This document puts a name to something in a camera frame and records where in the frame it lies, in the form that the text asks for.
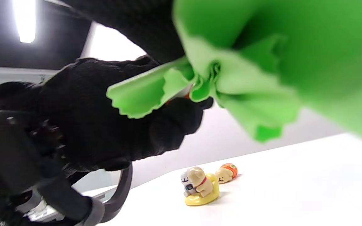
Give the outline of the person's right hand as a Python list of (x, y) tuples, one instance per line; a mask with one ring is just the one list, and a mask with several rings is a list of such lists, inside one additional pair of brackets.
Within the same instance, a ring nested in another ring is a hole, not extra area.
[(184, 57), (172, 21), (172, 0), (65, 0), (93, 21), (113, 28), (158, 63)]

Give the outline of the person's left hand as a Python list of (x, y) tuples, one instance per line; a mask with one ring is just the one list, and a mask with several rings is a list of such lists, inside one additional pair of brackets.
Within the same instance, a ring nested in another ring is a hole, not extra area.
[(176, 98), (139, 120), (120, 115), (107, 88), (157, 66), (146, 55), (123, 62), (79, 59), (44, 83), (0, 84), (0, 110), (34, 112), (59, 127), (70, 174), (120, 170), (179, 149), (213, 105), (212, 98), (200, 103)]

